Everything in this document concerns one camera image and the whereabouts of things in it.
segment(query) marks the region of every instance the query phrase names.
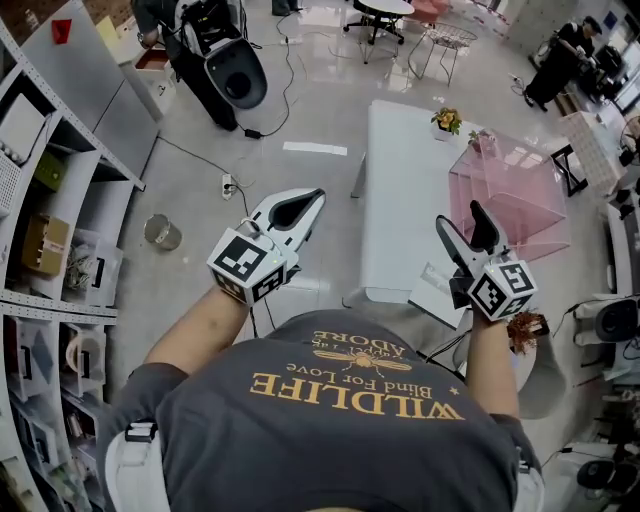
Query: backpack strap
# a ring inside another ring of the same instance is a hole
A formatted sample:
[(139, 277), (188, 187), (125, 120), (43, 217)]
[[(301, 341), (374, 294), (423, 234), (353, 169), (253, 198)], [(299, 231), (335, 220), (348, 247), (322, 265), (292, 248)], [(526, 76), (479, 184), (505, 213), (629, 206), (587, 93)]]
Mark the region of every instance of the backpack strap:
[(544, 505), (544, 481), (538, 470), (521, 460), (517, 485), (513, 512), (541, 512)]
[(116, 512), (170, 512), (157, 434), (155, 421), (140, 420), (109, 444), (105, 480)]

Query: metal cup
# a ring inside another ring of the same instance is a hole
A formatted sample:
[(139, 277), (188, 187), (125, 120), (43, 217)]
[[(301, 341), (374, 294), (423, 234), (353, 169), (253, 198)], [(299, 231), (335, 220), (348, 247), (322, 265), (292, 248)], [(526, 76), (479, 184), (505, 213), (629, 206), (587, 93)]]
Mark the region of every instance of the metal cup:
[(182, 233), (166, 215), (156, 213), (144, 223), (144, 238), (165, 251), (172, 251), (182, 242)]

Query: electrical outlet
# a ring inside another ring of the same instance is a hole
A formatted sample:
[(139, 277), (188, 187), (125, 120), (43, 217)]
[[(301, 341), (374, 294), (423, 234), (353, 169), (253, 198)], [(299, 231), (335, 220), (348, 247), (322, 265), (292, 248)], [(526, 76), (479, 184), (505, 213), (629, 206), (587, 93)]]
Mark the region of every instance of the electrical outlet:
[(231, 178), (231, 174), (223, 174), (222, 175), (222, 199), (228, 201), (231, 199), (233, 195), (233, 190), (231, 186), (233, 185), (233, 179)]

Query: black chair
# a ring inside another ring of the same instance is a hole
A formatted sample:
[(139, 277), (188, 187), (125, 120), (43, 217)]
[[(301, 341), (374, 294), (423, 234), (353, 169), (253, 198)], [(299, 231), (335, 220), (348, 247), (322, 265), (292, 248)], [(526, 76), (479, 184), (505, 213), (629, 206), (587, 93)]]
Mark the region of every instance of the black chair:
[(360, 18), (360, 21), (356, 23), (349, 23), (342, 27), (342, 30), (349, 32), (351, 27), (373, 27), (373, 35), (368, 41), (370, 45), (375, 43), (378, 29), (396, 36), (398, 38), (398, 44), (404, 44), (404, 37), (396, 30), (395, 26), (395, 22), (399, 20), (401, 16), (394, 16), (388, 12), (372, 9), (371, 7), (364, 5), (359, 0), (353, 0), (353, 7), (363, 13), (363, 16)]

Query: white floor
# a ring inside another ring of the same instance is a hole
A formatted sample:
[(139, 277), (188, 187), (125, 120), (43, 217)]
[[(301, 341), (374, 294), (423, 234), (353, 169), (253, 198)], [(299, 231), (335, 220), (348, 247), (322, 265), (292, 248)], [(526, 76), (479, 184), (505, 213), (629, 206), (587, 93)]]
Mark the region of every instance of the white floor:
[[(327, 192), (321, 221), (301, 251), (303, 271), (269, 297), (276, 325), (304, 311), (339, 308), (342, 296), (357, 285), (365, 199), (350, 199), (349, 192), (365, 151), (367, 107), (372, 100), (432, 110), (455, 106), (469, 121), (542, 148), (558, 145), (556, 122), (560, 114), (556, 107), (549, 105), (547, 114), (530, 109), (510, 89), (510, 74), (528, 82), (533, 68), (494, 37), (478, 32), (478, 41), (458, 56), (447, 87), (446, 75), (438, 64), (440, 55), (435, 52), (423, 80), (417, 80), (408, 69), (407, 55), (421, 34), (417, 25), (406, 26), (406, 43), (398, 58), (392, 60), (383, 51), (395, 46), (392, 37), (384, 37), (365, 65), (357, 45), (359, 29), (348, 34), (341, 29), (347, 20), (359, 17), (350, 3), (305, 0), (304, 8), (280, 24), (290, 38), (302, 39), (302, 44), (291, 46), (295, 79), (287, 92), (290, 118), (282, 130), (260, 141), (245, 138), (241, 130), (223, 132), (183, 84), (161, 125), (162, 137), (216, 162), (242, 183), (252, 184), (246, 188), (250, 209), (265, 195), (283, 189), (322, 187)], [(269, 92), (262, 105), (240, 112), (238, 119), (247, 128), (266, 132), (283, 119), (282, 90), (290, 71), (286, 48), (279, 44), (281, 36), (276, 30), (279, 18), (271, 16), (270, 2), (247, 0), (246, 10), (249, 38), (264, 47), (258, 55), (268, 76)], [(455, 15), (448, 15), (446, 21), (469, 25)], [(428, 51), (429, 45), (424, 43), (414, 53), (415, 61), (424, 63)], [(450, 56), (444, 64), (451, 65)], [(347, 154), (288, 151), (283, 149), (287, 141), (340, 146)], [(120, 323), (109, 355), (111, 390), (122, 386), (158, 338), (211, 286), (205, 260), (223, 230), (244, 216), (239, 194), (228, 202), (221, 198), (220, 173), (160, 139), (156, 142), (143, 175), (147, 188), (132, 200), (121, 237), (125, 263), (118, 296)], [(604, 234), (590, 191), (568, 200), (568, 209), (571, 247), (532, 265), (541, 289), (540, 308), (553, 328), (568, 307), (594, 291), (605, 290)], [(181, 229), (184, 239), (175, 251), (158, 253), (143, 240), (142, 226), (154, 213), (166, 214)], [(256, 315), (258, 333), (267, 334), (271, 327), (263, 304), (257, 307)], [(597, 375), (597, 369), (580, 368), (582, 353), (571, 343), (571, 334), (569, 317), (554, 340), (569, 382), (567, 396), (549, 418), (525, 422), (543, 461), (588, 422), (589, 396), (598, 396), (592, 385), (573, 387)], [(241, 336), (251, 336), (248, 325)], [(432, 347), (446, 341), (435, 338), (430, 340)]]

